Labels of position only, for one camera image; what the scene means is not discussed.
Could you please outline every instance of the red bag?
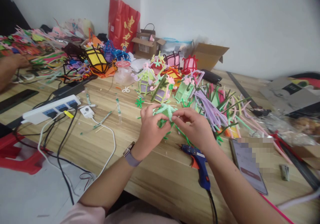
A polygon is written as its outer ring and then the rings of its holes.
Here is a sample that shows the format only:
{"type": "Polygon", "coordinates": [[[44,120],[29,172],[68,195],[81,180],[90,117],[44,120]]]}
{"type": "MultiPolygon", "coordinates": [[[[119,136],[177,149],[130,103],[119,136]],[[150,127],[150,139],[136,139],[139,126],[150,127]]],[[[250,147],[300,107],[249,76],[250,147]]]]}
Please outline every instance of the red bag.
{"type": "Polygon", "coordinates": [[[137,35],[140,13],[122,0],[110,0],[109,5],[109,39],[116,49],[133,52],[131,40],[137,35]]]}

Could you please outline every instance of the person's hand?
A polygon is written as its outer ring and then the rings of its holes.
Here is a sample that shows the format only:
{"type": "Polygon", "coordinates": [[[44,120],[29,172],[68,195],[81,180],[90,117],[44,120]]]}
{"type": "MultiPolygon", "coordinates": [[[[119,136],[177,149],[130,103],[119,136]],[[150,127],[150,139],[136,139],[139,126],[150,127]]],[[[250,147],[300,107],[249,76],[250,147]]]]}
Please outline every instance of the person's hand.
{"type": "Polygon", "coordinates": [[[175,111],[172,121],[202,152],[217,143],[208,120],[192,108],[182,108],[175,111]]]}
{"type": "Polygon", "coordinates": [[[31,66],[31,63],[21,54],[13,54],[11,56],[5,56],[0,59],[1,63],[14,66],[15,68],[27,68],[31,66]]]}
{"type": "Polygon", "coordinates": [[[152,115],[153,109],[159,107],[161,107],[161,104],[152,104],[140,111],[142,122],[140,135],[131,150],[132,156],[138,161],[143,160],[171,129],[170,121],[167,121],[162,128],[158,127],[157,123],[159,120],[169,120],[162,113],[152,115]]]}

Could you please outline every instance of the white wall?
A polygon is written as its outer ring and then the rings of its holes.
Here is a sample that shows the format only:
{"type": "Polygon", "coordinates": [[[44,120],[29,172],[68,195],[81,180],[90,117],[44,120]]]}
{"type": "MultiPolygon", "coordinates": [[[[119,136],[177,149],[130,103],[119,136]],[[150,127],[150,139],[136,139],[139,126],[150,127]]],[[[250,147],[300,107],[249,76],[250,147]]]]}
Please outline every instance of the white wall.
{"type": "MultiPolygon", "coordinates": [[[[14,0],[32,28],[88,18],[107,32],[109,0],[14,0]]],[[[217,69],[273,79],[320,71],[320,0],[123,0],[158,37],[230,47],[217,69]]]]}
{"type": "MultiPolygon", "coordinates": [[[[95,33],[108,33],[109,0],[13,0],[31,28],[56,25],[70,18],[87,18],[95,33]]],[[[123,0],[140,10],[140,0],[123,0]]]]}
{"type": "Polygon", "coordinates": [[[158,37],[230,47],[217,69],[272,79],[320,71],[319,0],[143,0],[158,37]]]}

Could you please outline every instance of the blue glue gun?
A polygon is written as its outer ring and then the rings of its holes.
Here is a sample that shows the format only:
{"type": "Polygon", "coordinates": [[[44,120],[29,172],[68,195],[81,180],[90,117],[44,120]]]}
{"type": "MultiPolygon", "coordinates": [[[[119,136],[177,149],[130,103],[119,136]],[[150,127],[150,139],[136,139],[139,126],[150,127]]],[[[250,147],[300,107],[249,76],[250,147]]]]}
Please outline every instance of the blue glue gun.
{"type": "Polygon", "coordinates": [[[201,153],[201,151],[195,147],[191,147],[186,144],[182,144],[180,149],[189,154],[192,157],[192,167],[198,169],[199,171],[199,184],[202,188],[210,190],[210,180],[205,165],[206,157],[201,153]]]}

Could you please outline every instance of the red chair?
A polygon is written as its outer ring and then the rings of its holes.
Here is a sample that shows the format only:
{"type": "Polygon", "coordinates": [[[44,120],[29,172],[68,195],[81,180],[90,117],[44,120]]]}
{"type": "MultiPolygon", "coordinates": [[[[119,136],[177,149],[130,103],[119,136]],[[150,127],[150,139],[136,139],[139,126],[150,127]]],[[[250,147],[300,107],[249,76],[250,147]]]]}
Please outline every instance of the red chair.
{"type": "MultiPolygon", "coordinates": [[[[19,141],[22,139],[24,139],[24,136],[18,136],[19,141]]],[[[12,133],[0,138],[0,167],[14,171],[26,172],[30,175],[36,174],[42,168],[37,165],[37,163],[43,158],[42,154],[39,151],[36,151],[26,160],[12,160],[15,159],[21,151],[21,148],[13,146],[17,142],[16,137],[12,133]]]]}

